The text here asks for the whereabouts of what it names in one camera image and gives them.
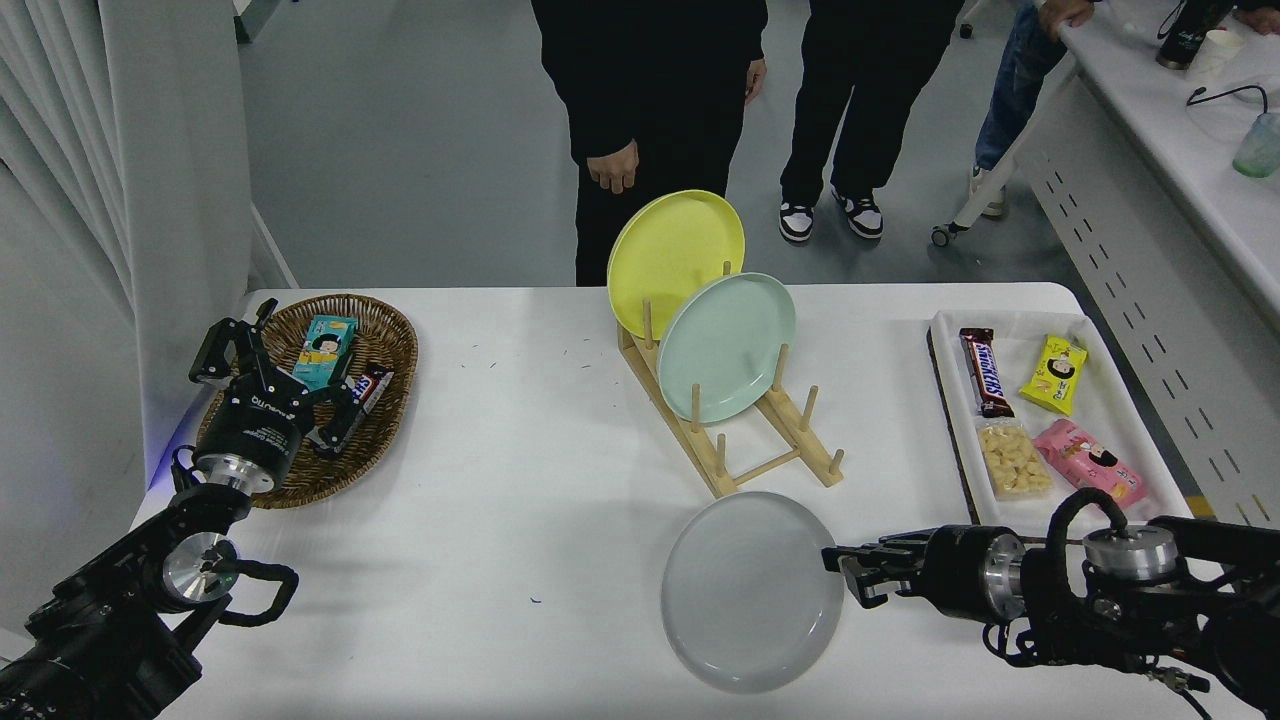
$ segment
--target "jeans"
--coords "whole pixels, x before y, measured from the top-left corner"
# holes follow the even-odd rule
[[[991,108],[973,149],[974,165],[989,170],[1005,156],[1036,110],[1044,76],[1064,55],[1066,46],[1048,38],[1039,26],[1036,4],[1027,0],[1005,42]]]

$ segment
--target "robotic arm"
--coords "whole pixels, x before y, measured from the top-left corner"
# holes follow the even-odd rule
[[[174,452],[169,506],[58,583],[29,616],[36,646],[0,669],[0,720],[148,720],[200,679],[192,652],[214,624],[257,626],[284,612],[298,575],[241,559],[227,533],[253,495],[280,487],[303,436],[317,450],[344,437],[358,401],[342,384],[346,366],[308,393],[271,364],[261,332],[275,305],[262,304],[255,323],[227,318],[209,329],[189,379],[225,388],[227,398],[189,448],[193,468]],[[337,407],[316,430],[320,402]],[[270,609],[227,610],[241,575],[280,584]],[[189,615],[170,630],[161,612]]]
[[[1083,541],[1082,598],[1068,584],[1066,528],[1088,505],[1102,507],[1111,527]],[[1170,656],[1280,716],[1280,532],[1165,516],[1133,527],[1107,493],[1088,488],[1053,512],[1043,547],[1028,550],[1009,528],[945,525],[828,547],[822,556],[863,607],[887,602],[881,587],[896,583],[900,596],[984,623],[987,650],[1015,667],[1102,665],[1143,674],[1204,715],[1189,691],[1207,692],[1208,680],[1157,666]],[[1188,559],[1229,569],[1199,580]],[[1019,618],[1029,626],[1012,638],[1011,652],[1010,624]]]

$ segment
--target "yellow plate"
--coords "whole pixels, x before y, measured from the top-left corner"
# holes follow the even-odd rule
[[[685,190],[645,205],[618,233],[609,255],[609,305],[623,328],[644,337],[644,301],[653,337],[708,282],[742,269],[746,237],[733,206],[714,192]]]

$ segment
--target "gray floor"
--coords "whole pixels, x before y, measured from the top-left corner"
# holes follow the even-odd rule
[[[989,3],[916,101],[893,177],[877,192],[884,238],[854,237],[828,196],[813,240],[795,247],[777,232],[777,177],[808,3],[771,0],[769,74],[748,108],[728,190],[746,269],[791,284],[1057,282],[1108,336],[1019,178],[1006,219],[979,220],[945,249],[929,243],[929,229],[964,201],[1016,6]],[[241,67],[253,200],[303,287],[572,284],[576,176],[539,42],[524,0],[279,3],[242,46]],[[1196,492],[1126,379],[1175,478]]]

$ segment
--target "sneaker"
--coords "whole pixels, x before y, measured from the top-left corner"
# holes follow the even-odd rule
[[[792,205],[783,202],[778,209],[778,229],[787,242],[796,245],[809,241],[813,232],[813,208],[808,205]]]
[[[969,174],[969,197],[978,193],[978,188],[982,187],[982,181],[987,177],[991,170],[984,170],[978,165],[973,167],[973,172]],[[1005,188],[1001,187],[1000,192],[996,193],[996,199],[987,204],[982,209],[982,214],[988,218],[1002,218],[1005,217]]]
[[[849,219],[849,227],[858,237],[879,240],[884,234],[884,217],[881,215],[879,206],[876,205],[870,191],[863,197],[845,197],[832,186],[831,195],[840,202],[845,218]]]

